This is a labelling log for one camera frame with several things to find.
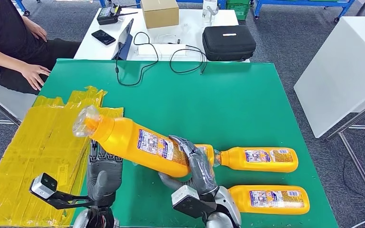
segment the black pants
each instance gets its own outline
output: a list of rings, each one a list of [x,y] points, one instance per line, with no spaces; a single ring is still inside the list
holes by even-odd
[[[80,46],[80,42],[65,41],[61,39],[48,40],[43,54],[35,56],[26,63],[40,65],[52,70],[57,58],[73,58]],[[46,75],[40,75],[45,82]],[[15,91],[26,94],[38,94],[39,90],[34,90],[23,75],[15,70],[0,67],[0,85]]]

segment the cardboard box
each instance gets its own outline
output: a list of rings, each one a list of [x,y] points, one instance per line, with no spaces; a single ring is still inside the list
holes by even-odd
[[[179,12],[175,0],[141,0],[146,27],[149,29],[178,25]]]

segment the orange bottle lying on table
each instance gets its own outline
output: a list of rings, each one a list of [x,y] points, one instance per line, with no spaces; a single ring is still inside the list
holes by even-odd
[[[177,144],[131,119],[106,117],[89,106],[79,113],[72,130],[75,136],[96,140],[108,153],[150,169],[172,177],[190,173],[187,156]],[[213,151],[209,158],[213,164]]]
[[[234,147],[227,151],[215,150],[215,165],[234,170],[293,172],[298,158],[293,149],[285,147]]]
[[[229,192],[240,212],[301,215],[310,210],[307,193],[298,186],[238,185]]]

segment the gray carpet floor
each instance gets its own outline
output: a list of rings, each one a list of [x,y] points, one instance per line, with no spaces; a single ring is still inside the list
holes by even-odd
[[[48,32],[48,38],[78,41],[82,40],[99,7],[98,1],[42,0],[37,4],[34,0],[24,0],[23,3],[31,11],[29,18]],[[122,0],[121,3],[133,4],[134,1]],[[347,15],[354,16],[360,6],[356,1]],[[180,4],[180,8],[201,9],[202,6],[185,3]],[[339,13],[340,8],[265,5],[259,20],[254,21],[249,12],[247,20],[240,23],[248,26],[257,42],[252,61],[275,64],[332,211],[339,226],[349,228],[365,220],[365,186],[339,138],[330,142],[324,137],[314,138],[293,90],[293,85],[334,28],[333,19]],[[0,125],[0,158],[15,131],[14,126]],[[348,130],[346,136],[365,167],[365,130]]]

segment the person's arm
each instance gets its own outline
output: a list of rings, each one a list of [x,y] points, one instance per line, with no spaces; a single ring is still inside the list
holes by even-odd
[[[34,23],[32,20],[28,19],[25,16],[21,16],[21,18],[23,19],[26,27],[30,30],[31,34],[33,34],[36,39],[39,39],[39,37],[41,37],[45,42],[47,41],[47,32],[40,25]]]
[[[1,52],[0,66],[20,72],[35,90],[41,90],[41,86],[44,85],[44,81],[41,79],[39,74],[49,76],[50,73],[50,70],[43,66],[28,64]]]

